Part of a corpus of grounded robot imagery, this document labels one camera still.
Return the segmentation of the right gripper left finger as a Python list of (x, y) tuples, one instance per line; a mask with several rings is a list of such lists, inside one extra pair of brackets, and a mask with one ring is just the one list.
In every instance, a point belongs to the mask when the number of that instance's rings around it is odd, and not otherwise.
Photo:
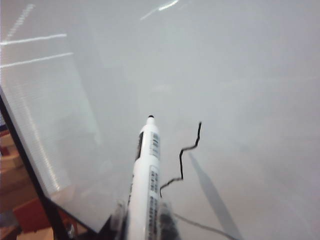
[(116, 202), (115, 210), (110, 216), (110, 231), (113, 240), (124, 240), (128, 217), (128, 204), (123, 200)]

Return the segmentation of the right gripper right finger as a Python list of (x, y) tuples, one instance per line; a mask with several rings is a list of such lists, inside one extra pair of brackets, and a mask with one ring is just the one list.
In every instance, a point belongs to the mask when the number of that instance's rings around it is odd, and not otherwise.
[(179, 240), (175, 218), (172, 213), (171, 205), (162, 200), (159, 204), (159, 239), (160, 240)]

